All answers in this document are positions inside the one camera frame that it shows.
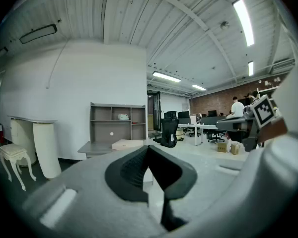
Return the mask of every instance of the table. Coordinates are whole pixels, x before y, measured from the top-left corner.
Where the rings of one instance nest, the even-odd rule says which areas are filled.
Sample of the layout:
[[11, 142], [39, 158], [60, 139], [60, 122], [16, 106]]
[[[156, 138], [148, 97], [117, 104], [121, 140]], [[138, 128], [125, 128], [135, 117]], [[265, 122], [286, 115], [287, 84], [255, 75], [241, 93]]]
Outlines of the table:
[[197, 146], [198, 129], [201, 128], [201, 143], [203, 143], [203, 129], [218, 129], [215, 125], [204, 125], [204, 124], [179, 124], [178, 127], [187, 128], [194, 127], [194, 145]]
[[12, 122], [12, 142], [29, 150], [31, 155], [36, 150], [45, 178], [52, 179], [58, 176], [61, 173], [61, 167], [54, 138], [54, 122], [56, 120], [9, 117]]

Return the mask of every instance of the computer monitor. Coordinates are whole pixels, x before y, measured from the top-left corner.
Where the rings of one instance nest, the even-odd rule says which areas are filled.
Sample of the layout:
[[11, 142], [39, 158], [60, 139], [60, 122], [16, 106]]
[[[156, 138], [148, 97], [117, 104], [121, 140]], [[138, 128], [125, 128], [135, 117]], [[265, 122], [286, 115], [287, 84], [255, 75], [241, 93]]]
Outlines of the computer monitor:
[[178, 118], [190, 118], [190, 112], [189, 111], [178, 112]]
[[208, 111], [209, 115], [208, 117], [217, 117], [217, 111], [216, 110], [210, 110]]

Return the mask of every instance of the fluorescent light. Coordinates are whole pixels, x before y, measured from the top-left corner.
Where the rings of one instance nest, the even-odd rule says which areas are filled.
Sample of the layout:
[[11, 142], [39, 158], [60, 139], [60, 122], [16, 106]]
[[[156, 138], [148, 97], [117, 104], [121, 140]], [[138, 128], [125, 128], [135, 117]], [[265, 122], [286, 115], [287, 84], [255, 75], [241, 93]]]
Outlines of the fluorescent light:
[[25, 44], [25, 43], [33, 41], [37, 38], [41, 38], [43, 36], [50, 35], [50, 34], [55, 34], [57, 32], [57, 30], [58, 29], [56, 28], [55, 24], [51, 24], [51, 25], [48, 25], [48, 26], [43, 26], [41, 28], [38, 28], [38, 29], [30, 32], [30, 33], [27, 33], [27, 34], [23, 35], [20, 38], [20, 42], [22, 44]]
[[240, 22], [242, 23], [247, 46], [249, 47], [254, 44], [254, 36], [253, 36], [252, 25], [250, 23], [250, 18], [249, 18], [244, 0], [236, 1], [235, 3], [233, 3], [233, 6], [238, 14]]
[[8, 49], [4, 47], [3, 49], [0, 50], [0, 57], [2, 57], [5, 53], [8, 52]]
[[193, 85], [193, 87], [198, 88], [198, 89], [200, 89], [200, 90], [202, 90], [202, 91], [205, 91], [205, 90], [206, 90], [205, 88], [203, 88], [203, 87], [201, 87], [201, 86], [198, 86], [198, 85]]
[[174, 82], [180, 82], [181, 81], [180, 79], [177, 79], [175, 77], [170, 77], [168, 75], [162, 74], [162, 73], [157, 72], [157, 71], [155, 71], [152, 75], [155, 76], [155, 77], [162, 77], [164, 79], [168, 79], [168, 80], [171, 80], [171, 81], [174, 81]]
[[252, 76], [254, 74], [254, 62], [250, 61], [248, 63], [248, 76]]

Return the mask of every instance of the red fire extinguisher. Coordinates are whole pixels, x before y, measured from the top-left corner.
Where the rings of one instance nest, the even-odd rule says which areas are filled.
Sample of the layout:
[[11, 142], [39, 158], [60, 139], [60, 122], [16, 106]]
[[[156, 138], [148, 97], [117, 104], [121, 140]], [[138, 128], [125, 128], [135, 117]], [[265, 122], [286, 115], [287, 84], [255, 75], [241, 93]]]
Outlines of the red fire extinguisher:
[[3, 143], [4, 143], [3, 125], [0, 123], [0, 144], [2, 145]]

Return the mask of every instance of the white floor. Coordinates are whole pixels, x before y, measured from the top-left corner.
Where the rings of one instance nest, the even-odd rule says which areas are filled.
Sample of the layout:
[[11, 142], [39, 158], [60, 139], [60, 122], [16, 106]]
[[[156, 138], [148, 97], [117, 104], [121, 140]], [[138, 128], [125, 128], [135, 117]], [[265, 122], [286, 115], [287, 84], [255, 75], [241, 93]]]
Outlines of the white floor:
[[[177, 145], [174, 148], [167, 148], [160, 145], [157, 145], [158, 148], [161, 148], [163, 151], [172, 154], [175, 152], [182, 152], [187, 154], [194, 154], [194, 155], [201, 155], [204, 157], [210, 157], [210, 158], [216, 158], [216, 159], [226, 159], [226, 160], [236, 160], [237, 163], [243, 163], [248, 156], [248, 152], [245, 152], [245, 149], [243, 146], [241, 146], [241, 149], [239, 151], [238, 155], [233, 155], [230, 152], [222, 153], [217, 151], [217, 145], [212, 142], [208, 142], [206, 139], [206, 135], [203, 135], [203, 142], [200, 145], [195, 146], [194, 145], [194, 137], [190, 137], [189, 135], [185, 135], [184, 140], [178, 141]], [[148, 140], [148, 143], [150, 144], [157, 144], [152, 139]], [[153, 215], [153, 217], [157, 220], [157, 222], [160, 222], [161, 215], [162, 215], [162, 207], [164, 202], [164, 192], [160, 188], [159, 184], [153, 178], [153, 184], [151, 183], [145, 183], [143, 190], [148, 193], [149, 195], [149, 209]]]

